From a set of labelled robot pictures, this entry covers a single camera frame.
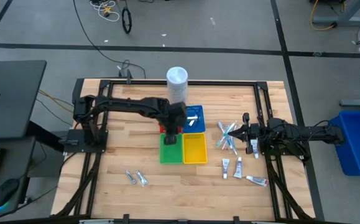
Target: black mouse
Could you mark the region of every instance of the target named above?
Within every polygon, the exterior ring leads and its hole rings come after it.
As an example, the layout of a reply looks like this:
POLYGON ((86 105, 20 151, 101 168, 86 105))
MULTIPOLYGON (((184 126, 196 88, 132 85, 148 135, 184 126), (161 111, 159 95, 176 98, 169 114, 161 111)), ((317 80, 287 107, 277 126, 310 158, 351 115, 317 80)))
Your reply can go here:
POLYGON ((19 182, 17 179, 8 179, 0 185, 0 207, 7 203, 17 191, 19 182))

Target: white cup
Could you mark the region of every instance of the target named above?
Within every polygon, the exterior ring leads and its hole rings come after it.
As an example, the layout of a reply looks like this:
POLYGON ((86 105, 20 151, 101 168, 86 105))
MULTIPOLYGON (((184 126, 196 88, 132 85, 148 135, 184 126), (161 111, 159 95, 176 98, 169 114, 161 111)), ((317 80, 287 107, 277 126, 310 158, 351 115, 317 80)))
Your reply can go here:
POLYGON ((172 67, 167 71, 166 78, 170 103, 186 103, 188 72, 182 67, 172 67))

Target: blue plastic bin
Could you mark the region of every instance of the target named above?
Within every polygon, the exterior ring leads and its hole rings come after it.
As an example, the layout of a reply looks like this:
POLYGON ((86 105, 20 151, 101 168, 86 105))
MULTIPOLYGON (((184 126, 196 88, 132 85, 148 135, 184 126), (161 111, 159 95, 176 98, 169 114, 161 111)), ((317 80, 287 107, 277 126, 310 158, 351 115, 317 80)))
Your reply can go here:
POLYGON ((205 126, 205 117, 203 116, 203 107, 202 105, 187 106, 187 117, 198 116, 199 119, 196 120, 192 126, 190 126, 190 121, 187 121, 185 127, 183 128, 184 133, 202 133, 206 131, 205 126))
POLYGON ((360 176, 360 111, 342 111, 331 123, 343 129, 346 139, 344 144, 336 146, 343 172, 360 176))

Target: yellow tray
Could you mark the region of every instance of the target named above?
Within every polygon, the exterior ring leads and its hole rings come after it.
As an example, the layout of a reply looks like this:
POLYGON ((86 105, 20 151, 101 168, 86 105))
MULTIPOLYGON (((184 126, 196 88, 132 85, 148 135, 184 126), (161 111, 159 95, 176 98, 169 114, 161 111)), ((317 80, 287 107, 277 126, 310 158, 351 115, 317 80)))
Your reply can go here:
POLYGON ((204 133, 183 134, 184 164, 207 163, 206 136, 204 133))

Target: green tray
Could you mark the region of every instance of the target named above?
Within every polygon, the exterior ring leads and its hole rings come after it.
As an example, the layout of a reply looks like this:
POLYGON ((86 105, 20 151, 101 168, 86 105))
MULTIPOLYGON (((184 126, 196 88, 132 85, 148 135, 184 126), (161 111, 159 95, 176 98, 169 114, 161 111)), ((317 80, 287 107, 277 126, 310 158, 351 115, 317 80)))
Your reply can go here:
POLYGON ((161 164, 182 164, 182 134, 177 134, 177 143, 172 145, 165 145, 165 134, 160 135, 160 163, 161 164))

